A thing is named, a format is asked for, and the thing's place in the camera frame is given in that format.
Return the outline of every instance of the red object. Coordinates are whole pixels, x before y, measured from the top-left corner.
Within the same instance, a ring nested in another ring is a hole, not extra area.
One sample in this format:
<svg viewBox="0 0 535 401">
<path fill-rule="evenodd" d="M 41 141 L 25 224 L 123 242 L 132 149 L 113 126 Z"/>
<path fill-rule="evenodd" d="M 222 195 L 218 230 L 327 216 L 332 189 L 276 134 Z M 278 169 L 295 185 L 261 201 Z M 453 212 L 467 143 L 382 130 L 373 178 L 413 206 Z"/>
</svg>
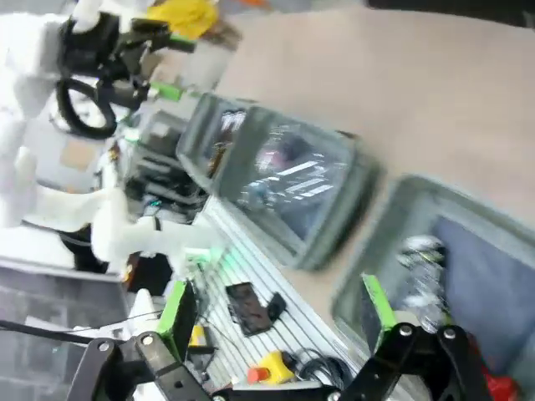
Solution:
<svg viewBox="0 0 535 401">
<path fill-rule="evenodd" d="M 270 373 L 268 368 L 249 368 L 247 372 L 247 381 L 250 384 L 262 382 L 269 379 Z"/>
<path fill-rule="evenodd" d="M 491 396 L 494 401 L 517 401 L 518 391 L 517 385 L 511 378 L 497 378 L 484 372 L 487 380 L 488 389 L 491 391 Z"/>
</svg>

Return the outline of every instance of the beige tabletop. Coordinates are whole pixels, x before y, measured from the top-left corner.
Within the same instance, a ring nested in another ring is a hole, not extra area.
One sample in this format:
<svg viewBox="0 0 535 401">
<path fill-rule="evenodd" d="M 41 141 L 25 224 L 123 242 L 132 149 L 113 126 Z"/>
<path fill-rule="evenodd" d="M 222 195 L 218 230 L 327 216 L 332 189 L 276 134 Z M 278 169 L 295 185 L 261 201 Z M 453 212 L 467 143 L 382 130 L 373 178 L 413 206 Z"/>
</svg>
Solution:
<svg viewBox="0 0 535 401">
<path fill-rule="evenodd" d="M 244 33 L 218 92 L 360 135 L 387 170 L 378 201 L 418 172 L 535 226 L 535 33 L 361 6 Z M 360 232 L 323 271 L 283 271 L 326 320 Z"/>
</svg>

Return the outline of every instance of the screw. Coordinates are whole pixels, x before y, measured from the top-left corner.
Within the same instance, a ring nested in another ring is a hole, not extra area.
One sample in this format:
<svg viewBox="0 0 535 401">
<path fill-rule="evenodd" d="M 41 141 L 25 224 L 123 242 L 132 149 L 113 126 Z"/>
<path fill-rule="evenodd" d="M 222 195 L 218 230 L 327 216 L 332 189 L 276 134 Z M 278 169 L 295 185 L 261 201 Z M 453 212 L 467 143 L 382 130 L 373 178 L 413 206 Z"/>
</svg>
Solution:
<svg viewBox="0 0 535 401">
<path fill-rule="evenodd" d="M 144 336 L 141 339 L 141 342 L 143 343 L 143 345 L 151 345 L 153 341 L 154 339 L 152 338 L 152 336 Z"/>
<path fill-rule="evenodd" d="M 400 327 L 400 334 L 403 337 L 409 337 L 412 334 L 412 328 L 410 328 L 410 326 L 401 326 Z"/>
<path fill-rule="evenodd" d="M 110 345 L 108 343 L 106 343 L 106 342 L 101 343 L 99 345 L 99 350 L 102 351 L 102 352 L 108 351 L 109 349 L 110 349 Z"/>
<path fill-rule="evenodd" d="M 446 337 L 448 340 L 452 340 L 453 338 L 455 338 L 455 330 L 453 330 L 452 328 L 447 328 L 446 330 L 444 330 L 444 337 Z"/>
<path fill-rule="evenodd" d="M 327 397 L 327 401 L 338 401 L 340 398 L 340 391 L 335 391 Z"/>
</svg>

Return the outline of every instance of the gray floor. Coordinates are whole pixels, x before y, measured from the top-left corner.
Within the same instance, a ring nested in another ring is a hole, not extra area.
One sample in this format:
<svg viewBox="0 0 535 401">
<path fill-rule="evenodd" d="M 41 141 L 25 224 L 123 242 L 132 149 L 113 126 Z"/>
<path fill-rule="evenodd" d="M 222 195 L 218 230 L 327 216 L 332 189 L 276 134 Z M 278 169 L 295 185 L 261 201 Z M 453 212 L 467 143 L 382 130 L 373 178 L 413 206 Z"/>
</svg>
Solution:
<svg viewBox="0 0 535 401">
<path fill-rule="evenodd" d="M 0 14 L 28 12 L 35 14 L 59 13 L 69 0 L 0 1 Z"/>
<path fill-rule="evenodd" d="M 267 0 L 279 13 L 301 13 L 310 10 L 339 7 L 359 0 Z M 0 2 L 0 13 L 31 12 L 37 14 L 58 13 L 69 0 L 20 0 Z M 223 14 L 265 13 L 243 4 L 240 0 L 219 0 Z"/>
<path fill-rule="evenodd" d="M 345 4 L 355 4 L 359 0 L 267 0 L 274 11 L 279 13 L 302 13 L 311 10 L 323 10 L 340 7 Z M 219 0 L 219 8 L 223 14 L 250 13 L 254 10 L 240 0 Z"/>
</svg>

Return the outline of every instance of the black phone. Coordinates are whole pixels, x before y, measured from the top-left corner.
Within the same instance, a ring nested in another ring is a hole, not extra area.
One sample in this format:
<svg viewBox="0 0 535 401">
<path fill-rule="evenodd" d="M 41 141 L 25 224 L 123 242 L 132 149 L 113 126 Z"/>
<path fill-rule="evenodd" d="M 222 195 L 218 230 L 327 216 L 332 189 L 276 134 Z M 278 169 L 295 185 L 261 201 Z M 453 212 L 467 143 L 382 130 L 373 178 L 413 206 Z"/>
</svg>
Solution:
<svg viewBox="0 0 535 401">
<path fill-rule="evenodd" d="M 240 325 L 244 336 L 266 332 L 272 326 L 268 310 L 260 305 L 250 282 L 226 287 L 229 299 L 228 311 L 232 320 Z"/>
</svg>

